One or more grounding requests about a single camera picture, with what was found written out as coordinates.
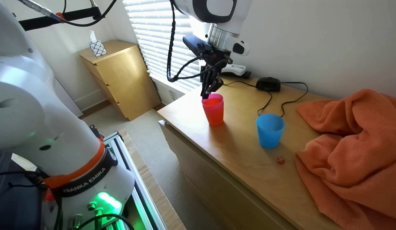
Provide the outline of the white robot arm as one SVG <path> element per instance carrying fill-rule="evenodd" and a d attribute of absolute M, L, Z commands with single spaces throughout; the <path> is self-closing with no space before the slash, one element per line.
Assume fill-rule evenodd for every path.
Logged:
<path fill-rule="evenodd" d="M 134 190 L 120 154 L 55 93 L 55 76 L 0 2 L 0 149 L 38 168 L 59 204 L 56 230 L 133 230 L 123 216 Z"/>

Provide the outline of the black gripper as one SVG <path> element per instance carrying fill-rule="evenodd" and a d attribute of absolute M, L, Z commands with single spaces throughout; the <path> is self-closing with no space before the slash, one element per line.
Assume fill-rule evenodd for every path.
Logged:
<path fill-rule="evenodd" d="M 201 58 L 204 61 L 204 66 L 201 70 L 201 97 L 207 99 L 211 92 L 216 92 L 224 85 L 224 80 L 218 78 L 220 69 L 225 65 L 225 55 L 218 51 L 204 51 L 201 55 Z"/>

